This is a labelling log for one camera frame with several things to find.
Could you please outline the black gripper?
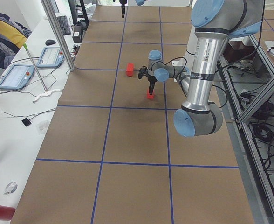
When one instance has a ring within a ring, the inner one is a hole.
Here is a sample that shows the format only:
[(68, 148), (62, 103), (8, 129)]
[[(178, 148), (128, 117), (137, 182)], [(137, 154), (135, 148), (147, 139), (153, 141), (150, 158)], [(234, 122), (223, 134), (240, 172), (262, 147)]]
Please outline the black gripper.
[(127, 3), (127, 0), (119, 0), (121, 3), (121, 11), (122, 11), (122, 18), (125, 17), (125, 4)]
[(148, 89), (148, 95), (153, 95), (154, 93), (154, 87), (155, 87), (155, 82), (157, 81), (154, 76), (148, 76), (147, 77), (148, 81), (150, 82), (149, 84), (149, 89)]

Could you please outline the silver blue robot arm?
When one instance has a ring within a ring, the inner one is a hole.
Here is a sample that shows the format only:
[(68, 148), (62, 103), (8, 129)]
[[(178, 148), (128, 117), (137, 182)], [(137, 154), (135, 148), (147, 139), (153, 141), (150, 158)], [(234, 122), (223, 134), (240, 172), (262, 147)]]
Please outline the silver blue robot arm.
[[(143, 5), (147, 0), (135, 0), (136, 4), (138, 6)], [(126, 11), (126, 4), (128, 3), (127, 0), (119, 0), (119, 3), (121, 4), (121, 12), (122, 12), (122, 18), (125, 17), (125, 11)]]
[(174, 78), (186, 95), (174, 113), (176, 131), (184, 137), (217, 132), (223, 122), (219, 107), (209, 101), (217, 61), (232, 38), (256, 34), (262, 24), (263, 0), (198, 0), (191, 13), (197, 38), (192, 69), (166, 65), (161, 52), (149, 52), (146, 74), (156, 81)]

